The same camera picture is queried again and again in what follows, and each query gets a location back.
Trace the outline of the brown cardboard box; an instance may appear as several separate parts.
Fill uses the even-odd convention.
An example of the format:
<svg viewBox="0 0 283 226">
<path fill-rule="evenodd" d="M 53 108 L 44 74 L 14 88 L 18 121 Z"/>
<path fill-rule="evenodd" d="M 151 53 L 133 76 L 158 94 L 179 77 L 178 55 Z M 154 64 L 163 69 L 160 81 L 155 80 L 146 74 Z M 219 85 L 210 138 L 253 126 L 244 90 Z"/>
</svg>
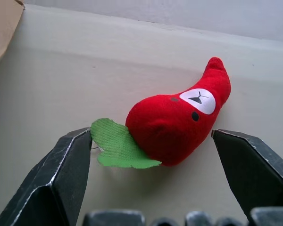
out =
<svg viewBox="0 0 283 226">
<path fill-rule="evenodd" d="M 0 60 L 7 51 L 24 9 L 24 0 L 0 0 Z"/>
</svg>

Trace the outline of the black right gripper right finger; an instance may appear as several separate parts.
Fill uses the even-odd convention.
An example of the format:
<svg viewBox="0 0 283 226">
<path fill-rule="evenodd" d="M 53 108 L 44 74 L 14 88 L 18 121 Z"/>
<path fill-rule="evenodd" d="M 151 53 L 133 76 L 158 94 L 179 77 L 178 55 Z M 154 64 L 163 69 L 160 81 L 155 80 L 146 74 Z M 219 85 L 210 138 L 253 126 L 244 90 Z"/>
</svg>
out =
<svg viewBox="0 0 283 226">
<path fill-rule="evenodd" d="M 258 137 L 215 129 L 211 134 L 228 184 L 248 219 L 260 207 L 283 207 L 283 159 Z"/>
</svg>

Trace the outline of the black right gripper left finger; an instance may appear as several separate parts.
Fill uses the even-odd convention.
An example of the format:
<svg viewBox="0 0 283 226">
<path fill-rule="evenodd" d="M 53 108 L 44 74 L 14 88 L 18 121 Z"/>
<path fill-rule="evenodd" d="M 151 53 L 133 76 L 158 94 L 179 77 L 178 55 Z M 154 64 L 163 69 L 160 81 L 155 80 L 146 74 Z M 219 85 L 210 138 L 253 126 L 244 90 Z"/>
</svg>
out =
<svg viewBox="0 0 283 226">
<path fill-rule="evenodd" d="M 62 136 L 0 214 L 0 226 L 76 226 L 91 161 L 89 128 Z"/>
</svg>

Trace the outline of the red chili pepper plush toy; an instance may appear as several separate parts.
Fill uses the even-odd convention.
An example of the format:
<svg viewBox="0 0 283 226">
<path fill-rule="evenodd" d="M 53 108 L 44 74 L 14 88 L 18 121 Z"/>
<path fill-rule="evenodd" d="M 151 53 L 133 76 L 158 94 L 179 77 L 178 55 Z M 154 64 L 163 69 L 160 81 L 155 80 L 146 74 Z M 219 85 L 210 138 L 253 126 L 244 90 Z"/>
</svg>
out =
<svg viewBox="0 0 283 226">
<path fill-rule="evenodd" d="M 147 169 L 175 166 L 208 136 L 231 93 L 222 60 L 212 57 L 200 80 L 172 95 L 155 95 L 136 103 L 125 124 L 109 118 L 91 124 L 100 164 Z"/>
</svg>

